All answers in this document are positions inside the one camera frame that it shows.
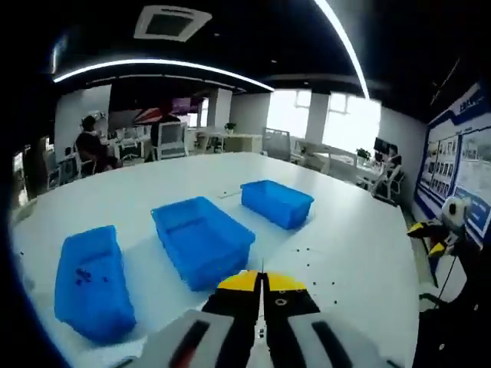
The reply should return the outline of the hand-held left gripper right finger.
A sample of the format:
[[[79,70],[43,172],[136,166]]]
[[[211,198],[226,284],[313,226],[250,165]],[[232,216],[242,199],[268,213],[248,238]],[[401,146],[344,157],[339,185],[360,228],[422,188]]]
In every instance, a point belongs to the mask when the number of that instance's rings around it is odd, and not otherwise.
[[[274,367],[396,367],[346,320],[321,311],[294,278],[263,275],[266,342]]]

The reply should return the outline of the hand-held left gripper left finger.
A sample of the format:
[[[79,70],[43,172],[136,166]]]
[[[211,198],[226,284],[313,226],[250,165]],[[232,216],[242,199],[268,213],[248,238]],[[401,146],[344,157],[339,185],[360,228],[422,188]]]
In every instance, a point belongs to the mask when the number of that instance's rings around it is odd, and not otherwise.
[[[200,309],[190,309],[146,338],[139,356],[116,367],[245,367],[255,343],[262,274],[241,271],[221,283]]]

